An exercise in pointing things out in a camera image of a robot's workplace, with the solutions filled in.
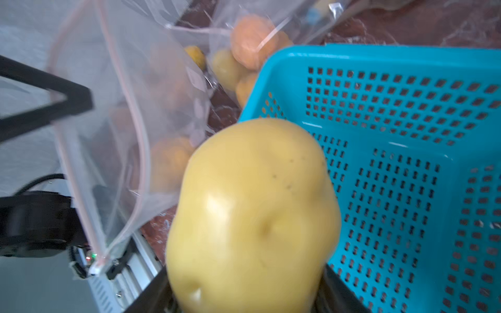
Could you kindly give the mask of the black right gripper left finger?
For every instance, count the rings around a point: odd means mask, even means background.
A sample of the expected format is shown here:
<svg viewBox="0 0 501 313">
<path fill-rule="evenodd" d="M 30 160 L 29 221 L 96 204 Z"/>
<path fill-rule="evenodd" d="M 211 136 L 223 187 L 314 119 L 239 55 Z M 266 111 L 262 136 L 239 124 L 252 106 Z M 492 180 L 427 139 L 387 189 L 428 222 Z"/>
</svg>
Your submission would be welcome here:
<svg viewBox="0 0 501 313">
<path fill-rule="evenodd" d="M 166 268 L 157 274 L 124 313 L 176 312 L 176 298 L 168 280 Z"/>
</svg>

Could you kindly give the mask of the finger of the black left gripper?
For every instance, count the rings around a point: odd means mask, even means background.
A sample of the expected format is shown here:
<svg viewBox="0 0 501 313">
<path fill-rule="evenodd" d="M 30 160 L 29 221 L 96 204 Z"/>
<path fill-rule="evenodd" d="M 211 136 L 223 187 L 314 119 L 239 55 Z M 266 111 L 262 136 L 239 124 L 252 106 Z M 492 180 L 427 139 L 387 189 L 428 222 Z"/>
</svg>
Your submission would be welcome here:
<svg viewBox="0 0 501 313">
<path fill-rule="evenodd" d="M 63 95 L 63 99 L 1 119 L 1 142 L 94 108 L 91 90 L 78 83 L 1 56 L 1 77 Z"/>
</svg>

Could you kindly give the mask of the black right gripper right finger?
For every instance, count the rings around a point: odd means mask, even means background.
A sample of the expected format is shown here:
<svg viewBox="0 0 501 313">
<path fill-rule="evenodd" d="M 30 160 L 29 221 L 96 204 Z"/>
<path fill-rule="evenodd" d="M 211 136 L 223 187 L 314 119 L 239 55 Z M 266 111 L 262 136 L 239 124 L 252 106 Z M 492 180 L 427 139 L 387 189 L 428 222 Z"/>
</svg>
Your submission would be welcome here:
<svg viewBox="0 0 501 313">
<path fill-rule="evenodd" d="M 326 264 L 322 273 L 314 311 L 317 313 L 369 312 L 354 293 L 344 284 L 332 268 Z"/>
</svg>

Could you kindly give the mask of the clear zipper bag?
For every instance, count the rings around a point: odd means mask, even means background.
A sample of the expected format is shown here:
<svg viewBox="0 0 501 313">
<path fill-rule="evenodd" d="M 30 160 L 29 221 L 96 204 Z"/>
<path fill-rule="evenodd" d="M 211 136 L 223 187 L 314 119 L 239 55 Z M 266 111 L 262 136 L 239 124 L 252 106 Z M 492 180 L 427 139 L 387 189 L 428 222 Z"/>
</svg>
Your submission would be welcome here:
<svg viewBox="0 0 501 313">
<path fill-rule="evenodd" d="M 160 140 L 206 137 L 210 93 L 184 51 L 195 43 L 130 1 L 82 1 L 52 48 L 48 70 L 91 90 L 94 108 L 54 124 L 59 157 L 92 250 L 91 275 L 120 258 L 130 237 L 175 206 L 150 190 Z"/>
<path fill-rule="evenodd" d="M 206 49 L 209 72 L 241 108 L 276 52 L 312 44 L 348 9 L 349 1 L 218 1 L 209 26 L 168 26 Z"/>
</svg>

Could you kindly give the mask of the orange potato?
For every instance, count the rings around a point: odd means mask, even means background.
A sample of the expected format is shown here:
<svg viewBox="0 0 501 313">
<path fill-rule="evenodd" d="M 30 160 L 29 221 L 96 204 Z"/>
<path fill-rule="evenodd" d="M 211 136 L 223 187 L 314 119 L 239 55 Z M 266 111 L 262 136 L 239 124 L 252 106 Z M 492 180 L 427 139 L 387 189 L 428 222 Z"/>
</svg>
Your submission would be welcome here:
<svg viewBox="0 0 501 313">
<path fill-rule="evenodd" d="M 195 148 L 188 137 L 166 138 L 151 150 L 151 192 L 175 192 Z"/>
<path fill-rule="evenodd" d="M 277 38 L 277 51 L 294 45 L 294 43 L 289 39 L 289 36 L 284 31 L 279 31 L 277 33 Z"/>
</svg>

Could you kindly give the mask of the green-yellow potato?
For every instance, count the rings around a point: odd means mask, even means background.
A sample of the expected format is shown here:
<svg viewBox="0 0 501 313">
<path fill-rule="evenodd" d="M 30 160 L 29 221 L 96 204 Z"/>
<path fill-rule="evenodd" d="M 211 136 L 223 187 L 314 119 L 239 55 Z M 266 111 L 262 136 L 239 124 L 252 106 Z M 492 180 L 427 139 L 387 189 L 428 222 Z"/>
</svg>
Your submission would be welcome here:
<svg viewBox="0 0 501 313">
<path fill-rule="evenodd" d="M 238 123 L 190 158 L 170 285 L 184 312 L 309 312 L 340 232 L 318 142 L 283 119 Z"/>
<path fill-rule="evenodd" d="M 211 60 L 211 70 L 226 91 L 234 92 L 240 80 L 250 73 L 235 60 L 231 50 L 219 50 Z"/>
</svg>

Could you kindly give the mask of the yellow wrinkled potato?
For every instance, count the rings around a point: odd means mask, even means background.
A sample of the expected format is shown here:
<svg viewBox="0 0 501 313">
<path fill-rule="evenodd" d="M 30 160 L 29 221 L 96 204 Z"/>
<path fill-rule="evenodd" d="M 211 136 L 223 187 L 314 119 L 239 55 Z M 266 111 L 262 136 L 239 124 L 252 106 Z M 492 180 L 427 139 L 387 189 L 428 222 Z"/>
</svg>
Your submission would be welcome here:
<svg viewBox="0 0 501 313">
<path fill-rule="evenodd" d="M 206 56 L 198 46 L 188 46 L 184 51 L 189 55 L 193 62 L 204 72 L 207 69 Z"/>
</svg>

